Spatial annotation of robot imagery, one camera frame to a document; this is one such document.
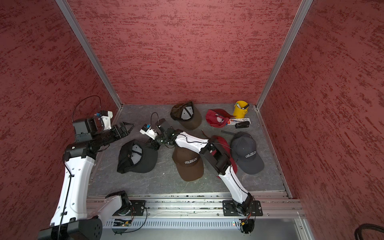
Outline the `dark grey baseball cap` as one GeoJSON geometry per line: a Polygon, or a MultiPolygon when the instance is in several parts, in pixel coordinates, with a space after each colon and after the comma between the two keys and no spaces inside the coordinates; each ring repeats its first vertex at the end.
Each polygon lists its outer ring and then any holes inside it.
{"type": "Polygon", "coordinates": [[[238,132],[231,140],[231,155],[240,169],[248,175],[260,173],[265,164],[257,152],[257,143],[246,132],[238,132]]]}

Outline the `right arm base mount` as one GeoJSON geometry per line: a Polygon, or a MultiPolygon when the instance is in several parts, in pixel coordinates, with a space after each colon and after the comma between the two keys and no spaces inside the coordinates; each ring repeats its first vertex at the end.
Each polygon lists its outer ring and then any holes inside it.
{"type": "Polygon", "coordinates": [[[226,217],[252,217],[263,216],[263,210],[260,201],[251,201],[248,205],[236,204],[234,201],[222,201],[223,213],[226,217]]]}

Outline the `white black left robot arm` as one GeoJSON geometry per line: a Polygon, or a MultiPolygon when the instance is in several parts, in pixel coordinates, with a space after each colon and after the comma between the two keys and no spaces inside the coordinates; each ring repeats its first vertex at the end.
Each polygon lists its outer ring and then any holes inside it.
{"type": "Polygon", "coordinates": [[[100,149],[130,134],[134,124],[111,125],[108,116],[73,122],[75,142],[63,155],[65,178],[56,212],[49,228],[39,231],[39,240],[99,240],[103,225],[117,211],[130,207],[124,191],[107,195],[103,205],[87,213],[87,193],[92,168],[100,149]]]}

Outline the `red baseball cap front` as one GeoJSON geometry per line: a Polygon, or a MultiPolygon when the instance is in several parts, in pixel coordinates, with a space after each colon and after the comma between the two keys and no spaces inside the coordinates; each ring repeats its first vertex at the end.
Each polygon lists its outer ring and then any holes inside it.
{"type": "Polygon", "coordinates": [[[231,162],[231,165],[233,167],[233,170],[235,172],[235,174],[238,172],[238,167],[237,167],[237,164],[235,163],[234,159],[232,158],[232,155],[231,155],[231,148],[228,144],[228,142],[223,138],[223,137],[220,137],[220,136],[215,136],[213,135],[212,136],[212,139],[214,141],[218,141],[218,143],[220,144],[220,146],[222,146],[225,151],[227,152],[227,154],[229,155],[230,157],[230,162],[231,162]]]}

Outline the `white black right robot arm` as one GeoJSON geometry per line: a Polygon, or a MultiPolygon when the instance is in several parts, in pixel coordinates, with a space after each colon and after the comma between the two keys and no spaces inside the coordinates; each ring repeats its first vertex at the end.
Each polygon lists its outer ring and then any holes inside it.
{"type": "Polygon", "coordinates": [[[238,179],[234,167],[230,161],[230,154],[217,140],[201,139],[187,132],[174,129],[165,119],[158,121],[159,133],[151,125],[145,124],[140,133],[150,138],[149,143],[158,150],[161,145],[178,146],[197,153],[211,172],[216,174],[226,185],[231,193],[231,203],[239,216],[250,216],[253,214],[255,199],[246,190],[238,179]]]}

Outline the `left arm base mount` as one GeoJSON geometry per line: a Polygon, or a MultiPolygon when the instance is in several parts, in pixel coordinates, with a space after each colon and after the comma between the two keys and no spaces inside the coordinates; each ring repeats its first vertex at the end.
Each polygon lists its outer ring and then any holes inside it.
{"type": "Polygon", "coordinates": [[[128,208],[125,208],[119,216],[143,216],[145,211],[146,201],[145,200],[131,200],[131,204],[128,208]]]}

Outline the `black baseball cap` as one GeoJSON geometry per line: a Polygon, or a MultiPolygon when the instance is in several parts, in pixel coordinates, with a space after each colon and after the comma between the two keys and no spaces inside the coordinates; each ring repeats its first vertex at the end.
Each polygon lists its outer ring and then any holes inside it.
{"type": "Polygon", "coordinates": [[[149,173],[155,168],[157,160],[156,150],[146,147],[137,140],[131,140],[120,149],[117,172],[149,173]]]}

